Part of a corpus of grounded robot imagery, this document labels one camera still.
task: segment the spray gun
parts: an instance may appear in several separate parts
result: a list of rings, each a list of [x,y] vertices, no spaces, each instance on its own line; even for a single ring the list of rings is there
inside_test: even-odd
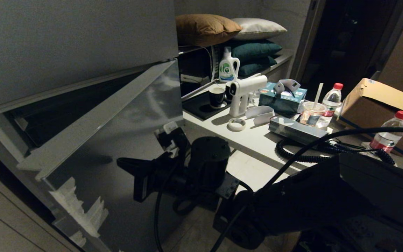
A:
[[[238,79],[228,84],[231,85],[230,94],[233,96],[229,114],[233,117],[238,117],[247,110],[248,94],[257,89],[265,88],[267,76],[252,76],[243,80]]]

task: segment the black tray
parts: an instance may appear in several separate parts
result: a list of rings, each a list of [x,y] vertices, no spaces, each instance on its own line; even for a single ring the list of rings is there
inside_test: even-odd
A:
[[[230,107],[231,103],[227,102],[225,107],[215,110],[209,105],[209,92],[203,92],[197,96],[187,99],[183,102],[183,109],[187,112],[198,117],[200,120],[205,121],[211,116]]]

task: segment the brown pillow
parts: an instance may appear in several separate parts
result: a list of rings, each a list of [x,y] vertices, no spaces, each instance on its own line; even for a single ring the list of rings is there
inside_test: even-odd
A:
[[[231,19],[212,14],[184,14],[176,17],[179,45],[211,46],[230,40],[242,30]]]

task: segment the detergent bottle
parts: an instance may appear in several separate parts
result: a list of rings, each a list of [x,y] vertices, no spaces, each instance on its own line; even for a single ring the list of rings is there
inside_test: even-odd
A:
[[[239,73],[240,60],[231,57],[231,47],[225,47],[224,57],[219,64],[219,79],[221,82],[230,82],[237,80]]]

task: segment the white pillow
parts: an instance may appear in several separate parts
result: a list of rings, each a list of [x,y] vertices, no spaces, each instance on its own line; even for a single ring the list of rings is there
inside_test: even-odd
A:
[[[233,40],[265,40],[287,31],[280,24],[266,19],[242,17],[231,20],[242,27]]]

